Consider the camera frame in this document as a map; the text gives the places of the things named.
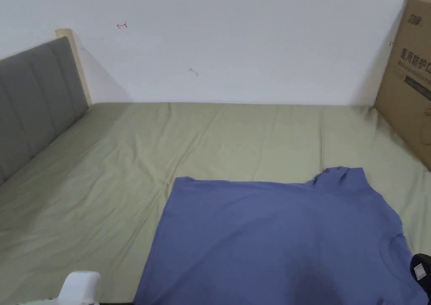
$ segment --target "green bedsheet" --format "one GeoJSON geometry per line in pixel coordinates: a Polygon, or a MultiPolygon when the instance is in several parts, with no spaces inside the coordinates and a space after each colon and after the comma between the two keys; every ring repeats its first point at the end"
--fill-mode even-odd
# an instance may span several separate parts
{"type": "Polygon", "coordinates": [[[178,176],[301,183],[340,165],[431,254],[431,175],[374,109],[96,104],[0,187],[0,303],[56,297],[74,270],[101,273],[100,301],[131,301],[178,176]]]}

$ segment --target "black object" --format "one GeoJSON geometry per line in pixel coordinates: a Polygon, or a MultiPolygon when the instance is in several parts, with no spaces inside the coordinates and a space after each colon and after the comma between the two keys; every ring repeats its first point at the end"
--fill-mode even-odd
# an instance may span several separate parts
{"type": "Polygon", "coordinates": [[[431,257],[417,253],[410,262],[410,273],[415,281],[428,295],[428,305],[431,305],[431,257]]]}

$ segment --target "wooden bedpost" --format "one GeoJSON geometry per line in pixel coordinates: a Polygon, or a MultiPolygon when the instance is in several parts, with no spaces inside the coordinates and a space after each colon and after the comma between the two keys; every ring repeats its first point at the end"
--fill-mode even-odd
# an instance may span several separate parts
{"type": "Polygon", "coordinates": [[[80,78],[82,87],[84,89],[85,98],[87,99],[88,106],[91,106],[92,104],[91,96],[88,90],[87,81],[85,80],[84,70],[80,63],[79,54],[78,54],[78,47],[77,47],[78,39],[74,36],[74,33],[71,29],[57,29],[55,31],[55,34],[57,35],[57,38],[67,37],[69,39],[70,46],[72,47],[73,57],[75,58],[76,68],[78,69],[79,78],[80,78]]]}

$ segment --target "upholstered headboard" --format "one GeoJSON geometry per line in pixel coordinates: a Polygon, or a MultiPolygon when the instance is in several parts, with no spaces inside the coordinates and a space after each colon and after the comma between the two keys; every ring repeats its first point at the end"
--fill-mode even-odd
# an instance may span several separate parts
{"type": "Polygon", "coordinates": [[[0,60],[0,185],[87,109],[67,37],[0,60]]]}

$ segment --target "blue t-shirt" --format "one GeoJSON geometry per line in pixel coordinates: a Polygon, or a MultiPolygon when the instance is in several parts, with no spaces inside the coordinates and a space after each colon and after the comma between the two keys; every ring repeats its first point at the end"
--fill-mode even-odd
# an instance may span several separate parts
{"type": "Polygon", "coordinates": [[[305,184],[177,178],[134,301],[427,304],[411,258],[362,168],[305,184]]]}

